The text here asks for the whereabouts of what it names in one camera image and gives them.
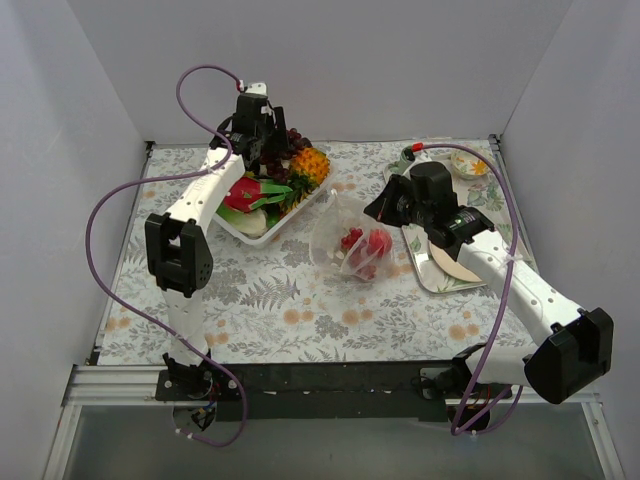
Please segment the dark purple grape bunch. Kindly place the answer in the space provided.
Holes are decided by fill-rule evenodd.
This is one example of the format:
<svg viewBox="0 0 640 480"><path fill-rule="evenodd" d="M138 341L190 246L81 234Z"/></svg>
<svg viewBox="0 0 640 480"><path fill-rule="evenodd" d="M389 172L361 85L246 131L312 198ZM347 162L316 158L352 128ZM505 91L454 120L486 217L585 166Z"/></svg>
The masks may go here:
<svg viewBox="0 0 640 480"><path fill-rule="evenodd" d="M276 153L262 154L259 159L259 177L271 179L278 184L285 184L290 175L290 165L293 159L304 149L312 147L311 141L295 128L287 131L287 142L287 147Z"/></svg>

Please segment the red apple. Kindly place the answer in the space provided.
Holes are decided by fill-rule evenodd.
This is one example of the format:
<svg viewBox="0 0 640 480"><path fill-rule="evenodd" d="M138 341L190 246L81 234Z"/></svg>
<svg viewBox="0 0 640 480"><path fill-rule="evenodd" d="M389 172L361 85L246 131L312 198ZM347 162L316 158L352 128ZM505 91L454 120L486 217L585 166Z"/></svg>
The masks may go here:
<svg viewBox="0 0 640 480"><path fill-rule="evenodd" d="M373 229L365 241L364 251L368 256L384 258L391 252L393 241L391 235L384 229Z"/></svg>

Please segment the light red grape bunch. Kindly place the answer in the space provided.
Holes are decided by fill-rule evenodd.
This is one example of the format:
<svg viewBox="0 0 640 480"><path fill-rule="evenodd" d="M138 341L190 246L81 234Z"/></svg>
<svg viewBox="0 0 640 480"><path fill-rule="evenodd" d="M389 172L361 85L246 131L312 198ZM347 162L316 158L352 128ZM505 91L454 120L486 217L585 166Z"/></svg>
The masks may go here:
<svg viewBox="0 0 640 480"><path fill-rule="evenodd" d="M349 232L341 238L340 244L343 250L349 251L353 248L359 239L363 235L363 230L360 228L351 228Z"/></svg>

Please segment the clear zip top bag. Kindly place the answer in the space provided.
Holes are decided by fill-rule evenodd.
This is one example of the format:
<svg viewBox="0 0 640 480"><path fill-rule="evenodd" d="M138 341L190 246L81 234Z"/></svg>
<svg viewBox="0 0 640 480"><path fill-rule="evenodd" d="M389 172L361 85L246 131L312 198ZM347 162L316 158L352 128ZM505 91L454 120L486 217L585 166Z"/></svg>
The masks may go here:
<svg viewBox="0 0 640 480"><path fill-rule="evenodd" d="M365 282L391 273L391 234L364 213L365 206L361 200L331 191L309 241L309 256L316 267Z"/></svg>

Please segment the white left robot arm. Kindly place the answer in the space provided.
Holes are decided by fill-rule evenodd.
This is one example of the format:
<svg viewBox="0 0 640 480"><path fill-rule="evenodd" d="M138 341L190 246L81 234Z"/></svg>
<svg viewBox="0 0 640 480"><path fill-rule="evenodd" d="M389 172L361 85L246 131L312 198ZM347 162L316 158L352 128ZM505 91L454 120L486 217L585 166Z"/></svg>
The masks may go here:
<svg viewBox="0 0 640 480"><path fill-rule="evenodd" d="M144 225L148 269L176 333L163 359L169 380L193 400L205 398L213 386L202 359L209 353L202 297L213 271L206 232L232 186L259 169L263 153L287 145L284 110L270 105L264 83L252 83L239 94L234 114L222 127L223 138L210 143L200 175L164 214L149 215Z"/></svg>

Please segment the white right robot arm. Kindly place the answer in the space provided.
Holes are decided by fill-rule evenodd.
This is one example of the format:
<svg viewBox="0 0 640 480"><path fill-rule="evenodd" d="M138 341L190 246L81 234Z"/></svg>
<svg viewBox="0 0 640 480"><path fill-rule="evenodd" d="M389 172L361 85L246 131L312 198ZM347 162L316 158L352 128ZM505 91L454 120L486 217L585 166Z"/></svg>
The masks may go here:
<svg viewBox="0 0 640 480"><path fill-rule="evenodd" d="M520 385L560 404L610 370L610 315L566 298L511 252L486 216L459 205L444 165L420 163L407 176L392 175L364 213L389 226L421 227L447 257L506 300L536 345L469 347L453 358L451 372L433 380L435 388L471 398L488 384Z"/></svg>

